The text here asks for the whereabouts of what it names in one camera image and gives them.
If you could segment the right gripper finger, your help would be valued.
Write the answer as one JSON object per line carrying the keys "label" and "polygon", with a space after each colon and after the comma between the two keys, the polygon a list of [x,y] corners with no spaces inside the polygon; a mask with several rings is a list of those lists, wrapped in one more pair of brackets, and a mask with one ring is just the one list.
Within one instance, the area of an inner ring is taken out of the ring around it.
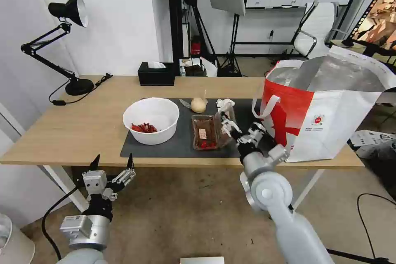
{"label": "right gripper finger", "polygon": [[219,116],[220,124],[225,124],[230,121],[233,123],[236,123],[236,117],[235,117],[234,110],[220,111],[220,112],[218,112],[218,116]]}
{"label": "right gripper finger", "polygon": [[242,137],[242,130],[234,121],[222,121],[221,125],[222,134],[227,134],[230,138],[234,140]]}

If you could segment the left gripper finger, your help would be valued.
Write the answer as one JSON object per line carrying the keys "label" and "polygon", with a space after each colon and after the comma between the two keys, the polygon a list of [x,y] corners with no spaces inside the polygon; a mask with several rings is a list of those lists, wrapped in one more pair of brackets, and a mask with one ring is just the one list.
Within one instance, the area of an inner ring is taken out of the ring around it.
{"label": "left gripper finger", "polygon": [[96,158],[90,163],[88,169],[82,173],[82,175],[86,175],[90,171],[96,171],[99,166],[100,154],[96,156]]}
{"label": "left gripper finger", "polygon": [[118,193],[122,191],[136,176],[133,162],[133,154],[130,153],[127,168],[119,175],[109,180],[106,185],[106,198],[117,199]]}

